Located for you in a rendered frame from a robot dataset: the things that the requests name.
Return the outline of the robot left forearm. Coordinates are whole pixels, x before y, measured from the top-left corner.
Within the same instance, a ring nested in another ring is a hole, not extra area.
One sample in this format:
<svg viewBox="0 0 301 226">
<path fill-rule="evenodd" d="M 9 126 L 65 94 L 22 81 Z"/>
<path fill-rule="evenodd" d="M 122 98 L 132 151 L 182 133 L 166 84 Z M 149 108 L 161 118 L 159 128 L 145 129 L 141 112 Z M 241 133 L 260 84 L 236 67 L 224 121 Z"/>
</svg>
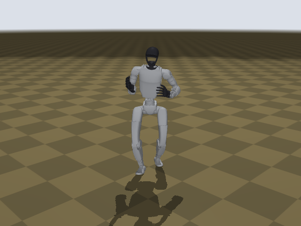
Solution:
<svg viewBox="0 0 301 226">
<path fill-rule="evenodd" d="M 181 89 L 180 89 L 179 86 L 176 89 L 172 89 L 171 92 L 170 92 L 170 97 L 169 98 L 173 98 L 173 97 L 179 95 L 180 92 L 181 92 Z"/>
</svg>

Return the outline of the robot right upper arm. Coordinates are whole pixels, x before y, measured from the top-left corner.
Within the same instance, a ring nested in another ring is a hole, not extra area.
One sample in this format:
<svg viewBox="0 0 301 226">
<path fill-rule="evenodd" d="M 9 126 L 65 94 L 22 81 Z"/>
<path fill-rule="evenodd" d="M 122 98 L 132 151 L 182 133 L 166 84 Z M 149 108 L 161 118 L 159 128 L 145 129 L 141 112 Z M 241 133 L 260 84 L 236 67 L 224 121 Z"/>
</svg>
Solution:
<svg viewBox="0 0 301 226">
<path fill-rule="evenodd" d="M 137 81 L 137 75 L 139 74 L 139 71 L 141 69 L 141 66 L 135 66 L 133 67 L 132 71 L 131 71 L 131 75 L 130 75 L 130 82 L 131 84 L 133 84 L 135 86 L 136 81 Z"/>
</svg>

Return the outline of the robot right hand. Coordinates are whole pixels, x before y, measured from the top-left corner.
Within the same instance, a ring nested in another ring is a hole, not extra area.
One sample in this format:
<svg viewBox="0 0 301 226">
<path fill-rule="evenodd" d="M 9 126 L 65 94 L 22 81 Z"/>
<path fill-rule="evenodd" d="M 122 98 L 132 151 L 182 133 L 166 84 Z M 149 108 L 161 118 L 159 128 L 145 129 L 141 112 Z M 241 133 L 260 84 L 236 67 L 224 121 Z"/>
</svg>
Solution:
<svg viewBox="0 0 301 226">
<path fill-rule="evenodd" d="M 129 89 L 132 93 L 134 93 L 134 85 L 130 82 L 130 76 L 126 77 L 126 88 Z"/>
</svg>

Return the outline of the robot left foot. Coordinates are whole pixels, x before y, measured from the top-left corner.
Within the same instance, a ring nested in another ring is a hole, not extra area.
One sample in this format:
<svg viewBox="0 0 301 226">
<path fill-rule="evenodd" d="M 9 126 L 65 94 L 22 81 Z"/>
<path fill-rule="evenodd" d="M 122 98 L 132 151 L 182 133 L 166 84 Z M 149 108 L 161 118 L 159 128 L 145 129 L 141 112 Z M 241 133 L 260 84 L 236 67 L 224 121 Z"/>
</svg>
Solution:
<svg viewBox="0 0 301 226">
<path fill-rule="evenodd" d="M 155 157 L 154 157 L 154 161 L 155 161 L 156 166 L 158 166 L 158 167 L 163 166 L 163 163 L 162 163 L 162 161 L 160 160 L 160 158 L 155 159 Z"/>
</svg>

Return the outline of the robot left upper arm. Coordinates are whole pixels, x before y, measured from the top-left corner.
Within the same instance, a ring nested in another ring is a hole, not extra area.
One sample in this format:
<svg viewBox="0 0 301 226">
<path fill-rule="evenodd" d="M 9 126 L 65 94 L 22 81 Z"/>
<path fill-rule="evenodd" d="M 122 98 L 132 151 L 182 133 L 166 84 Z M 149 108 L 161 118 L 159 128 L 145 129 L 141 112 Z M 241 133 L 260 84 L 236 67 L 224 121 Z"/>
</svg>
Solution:
<svg viewBox="0 0 301 226">
<path fill-rule="evenodd" d="M 172 73 L 168 69 L 162 69 L 162 77 L 168 81 L 168 83 L 173 87 L 172 89 L 176 89 L 178 87 L 175 78 L 173 77 Z"/>
</svg>

